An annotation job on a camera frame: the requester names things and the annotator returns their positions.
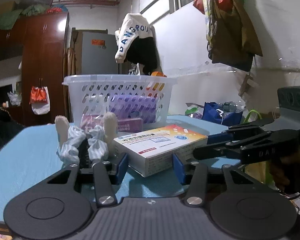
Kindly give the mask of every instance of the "plastic bottle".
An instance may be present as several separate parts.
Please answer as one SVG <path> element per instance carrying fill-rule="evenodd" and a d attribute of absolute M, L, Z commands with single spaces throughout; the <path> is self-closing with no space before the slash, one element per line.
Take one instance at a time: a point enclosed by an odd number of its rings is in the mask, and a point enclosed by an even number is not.
<path fill-rule="evenodd" d="M 246 106 L 244 106 L 241 103 L 236 102 L 225 102 L 223 104 L 218 104 L 219 109 L 224 112 L 231 112 L 231 113 L 239 113 L 243 112 L 246 109 Z"/>

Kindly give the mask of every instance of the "metal screw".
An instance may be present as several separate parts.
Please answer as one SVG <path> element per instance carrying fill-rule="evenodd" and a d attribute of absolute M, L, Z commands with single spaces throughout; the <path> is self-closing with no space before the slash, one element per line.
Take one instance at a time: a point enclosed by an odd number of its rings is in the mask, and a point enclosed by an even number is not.
<path fill-rule="evenodd" d="M 103 196 L 99 198 L 99 202 L 103 205 L 108 205 L 114 202 L 114 198 L 111 196 Z"/>
<path fill-rule="evenodd" d="M 187 199 L 189 205 L 200 205 L 202 203 L 202 199 L 199 197 L 190 197 Z"/>
<path fill-rule="evenodd" d="M 153 199 L 151 199 L 151 200 L 149 200 L 147 203 L 148 203 L 149 205 L 154 205 L 154 204 L 156 204 L 156 201 L 153 200 Z"/>

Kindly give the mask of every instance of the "white plastic basket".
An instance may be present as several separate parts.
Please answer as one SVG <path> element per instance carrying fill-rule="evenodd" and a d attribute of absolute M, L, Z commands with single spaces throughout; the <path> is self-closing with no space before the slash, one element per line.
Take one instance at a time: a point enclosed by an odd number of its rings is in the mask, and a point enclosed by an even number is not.
<path fill-rule="evenodd" d="M 176 78 L 134 75 L 74 75 L 63 85 L 69 87 L 74 124 L 83 114 L 100 114 L 106 104 L 118 114 L 132 113 L 144 120 L 144 129 L 165 125 L 172 86 Z"/>

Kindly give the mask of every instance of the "hanging bag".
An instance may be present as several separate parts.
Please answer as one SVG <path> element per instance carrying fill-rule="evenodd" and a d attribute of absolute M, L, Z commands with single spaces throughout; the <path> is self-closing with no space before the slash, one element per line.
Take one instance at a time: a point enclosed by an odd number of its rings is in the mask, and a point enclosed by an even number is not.
<path fill-rule="evenodd" d="M 203 0 L 194 0 L 193 6 L 196 7 L 202 14 L 205 14 Z"/>
<path fill-rule="evenodd" d="M 224 0 L 229 8 L 229 0 Z M 254 55 L 262 50 L 252 22 L 241 0 L 232 0 L 229 11 L 220 9 L 219 0 L 210 0 L 211 17 L 208 34 L 208 56 L 212 63 L 223 63 L 250 71 Z"/>
<path fill-rule="evenodd" d="M 33 103 L 47 103 L 47 92 L 44 87 L 31 88 L 29 104 Z"/>
<path fill-rule="evenodd" d="M 46 102 L 35 102 L 31 104 L 32 111 L 34 112 L 34 114 L 37 115 L 47 114 L 50 112 L 50 99 L 48 87 L 42 87 L 40 90 L 44 90 L 43 94 L 45 94 L 46 96 Z"/>

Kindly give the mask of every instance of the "white medicine box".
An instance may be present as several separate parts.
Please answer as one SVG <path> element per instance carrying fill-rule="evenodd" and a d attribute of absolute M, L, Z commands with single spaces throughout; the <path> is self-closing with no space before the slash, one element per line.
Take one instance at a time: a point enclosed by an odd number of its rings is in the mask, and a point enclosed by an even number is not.
<path fill-rule="evenodd" d="M 129 166 L 147 177 L 172 167 L 172 154 L 192 157 L 194 148 L 206 145 L 208 137 L 177 125 L 169 125 L 114 139 L 117 153 L 129 155 Z"/>

